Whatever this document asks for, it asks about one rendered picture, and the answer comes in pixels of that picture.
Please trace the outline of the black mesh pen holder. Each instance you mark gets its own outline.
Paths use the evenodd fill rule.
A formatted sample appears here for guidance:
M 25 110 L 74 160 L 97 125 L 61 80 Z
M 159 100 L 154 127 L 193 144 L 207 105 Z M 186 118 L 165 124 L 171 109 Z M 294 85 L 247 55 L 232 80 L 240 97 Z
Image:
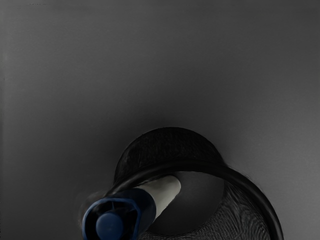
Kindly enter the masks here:
M 138 240 L 285 240 L 279 218 L 265 194 L 230 168 L 204 136 L 181 127 L 144 133 L 122 153 L 110 194 L 175 172 L 199 172 L 223 179 L 217 210 L 185 233 L 144 232 Z

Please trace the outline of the blue and white pen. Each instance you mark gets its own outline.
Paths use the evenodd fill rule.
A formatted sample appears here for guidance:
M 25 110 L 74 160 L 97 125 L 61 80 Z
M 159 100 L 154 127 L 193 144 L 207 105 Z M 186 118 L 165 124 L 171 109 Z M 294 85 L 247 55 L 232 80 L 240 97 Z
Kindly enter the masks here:
M 95 201 L 82 218 L 83 240 L 138 240 L 180 190 L 168 175 Z

